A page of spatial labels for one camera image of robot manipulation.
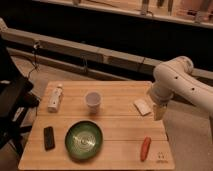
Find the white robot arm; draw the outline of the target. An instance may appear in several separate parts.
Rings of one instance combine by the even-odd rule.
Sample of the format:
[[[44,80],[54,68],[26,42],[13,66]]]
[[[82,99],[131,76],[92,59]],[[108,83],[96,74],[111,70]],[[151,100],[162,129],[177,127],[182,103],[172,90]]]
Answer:
[[[213,86],[193,78],[193,69],[192,60],[186,56],[158,64],[153,70],[155,81],[149,89],[150,98],[155,104],[162,106],[176,93],[213,118]]]

